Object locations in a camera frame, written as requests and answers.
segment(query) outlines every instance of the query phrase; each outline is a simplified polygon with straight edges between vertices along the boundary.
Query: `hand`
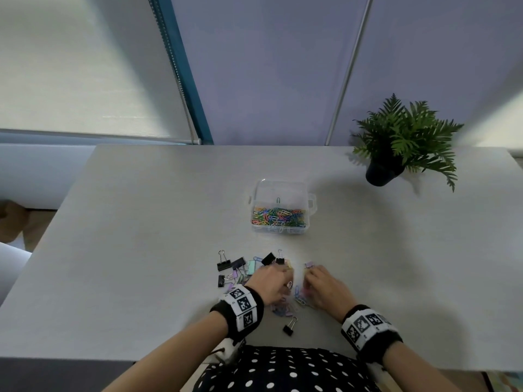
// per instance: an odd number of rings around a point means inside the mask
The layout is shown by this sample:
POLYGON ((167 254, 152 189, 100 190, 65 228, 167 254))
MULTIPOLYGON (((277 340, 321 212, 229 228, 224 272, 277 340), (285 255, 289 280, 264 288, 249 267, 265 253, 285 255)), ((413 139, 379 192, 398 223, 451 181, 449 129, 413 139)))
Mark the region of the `hand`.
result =
POLYGON ((330 275, 322 265, 307 270, 303 288, 305 296, 313 304, 340 323, 347 312, 358 304, 348 287, 330 275))
POLYGON ((276 303, 283 295, 289 295, 287 284, 294 278, 294 270, 286 265, 268 265, 261 267, 245 284, 260 295, 265 305, 276 303))

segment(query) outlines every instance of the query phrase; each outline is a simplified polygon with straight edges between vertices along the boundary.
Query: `wristband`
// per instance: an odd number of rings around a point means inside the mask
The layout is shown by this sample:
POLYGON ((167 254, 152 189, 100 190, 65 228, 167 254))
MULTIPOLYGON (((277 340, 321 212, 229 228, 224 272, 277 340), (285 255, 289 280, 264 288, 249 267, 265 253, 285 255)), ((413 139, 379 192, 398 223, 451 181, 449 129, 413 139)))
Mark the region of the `wristband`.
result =
POLYGON ((366 305, 356 305, 345 315, 342 335, 366 363, 383 365, 383 356, 396 341, 401 341, 397 329, 383 315, 366 305))
POLYGON ((223 315, 229 327, 227 337, 236 343, 258 327, 262 321, 264 303, 254 289, 238 285, 225 294, 211 311, 223 315))

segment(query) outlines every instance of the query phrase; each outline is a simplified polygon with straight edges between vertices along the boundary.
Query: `polka dot clothing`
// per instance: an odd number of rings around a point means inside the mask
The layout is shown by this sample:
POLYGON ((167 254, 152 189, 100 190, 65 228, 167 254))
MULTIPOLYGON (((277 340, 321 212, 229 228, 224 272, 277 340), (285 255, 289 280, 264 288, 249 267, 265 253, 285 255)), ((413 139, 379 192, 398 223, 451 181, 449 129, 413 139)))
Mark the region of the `polka dot clothing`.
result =
POLYGON ((324 349, 252 347, 246 345, 238 362, 211 364, 193 392, 380 392, 367 367, 324 349))

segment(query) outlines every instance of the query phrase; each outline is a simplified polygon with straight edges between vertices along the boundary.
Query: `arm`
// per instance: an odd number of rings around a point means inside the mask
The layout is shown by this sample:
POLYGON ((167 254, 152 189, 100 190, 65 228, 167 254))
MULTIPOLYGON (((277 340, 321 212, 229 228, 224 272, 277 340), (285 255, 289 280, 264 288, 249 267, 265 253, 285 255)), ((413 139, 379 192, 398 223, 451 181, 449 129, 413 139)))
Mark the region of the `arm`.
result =
MULTIPOLYGON (((257 270, 245 285, 270 304, 289 294, 292 270, 272 265, 257 270)), ((115 379, 104 392, 180 390, 198 366, 227 336, 226 319, 216 311, 171 337, 115 379)))
MULTIPOLYGON (((322 265, 305 274, 306 294, 339 323, 358 302, 341 281, 322 265)), ((383 356, 383 365, 403 392, 460 392, 437 369, 402 342, 393 343, 383 356)))

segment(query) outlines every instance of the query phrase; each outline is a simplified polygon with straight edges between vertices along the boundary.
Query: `black plant pot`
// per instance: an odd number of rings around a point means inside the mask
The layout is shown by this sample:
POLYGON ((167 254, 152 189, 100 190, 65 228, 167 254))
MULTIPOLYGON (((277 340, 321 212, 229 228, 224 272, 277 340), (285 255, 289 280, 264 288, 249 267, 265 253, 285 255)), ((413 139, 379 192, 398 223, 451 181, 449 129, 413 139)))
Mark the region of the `black plant pot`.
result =
POLYGON ((367 181, 378 187, 382 187, 395 177, 403 173, 405 167, 401 164, 401 158, 388 159, 387 162, 372 159, 365 177, 367 181))

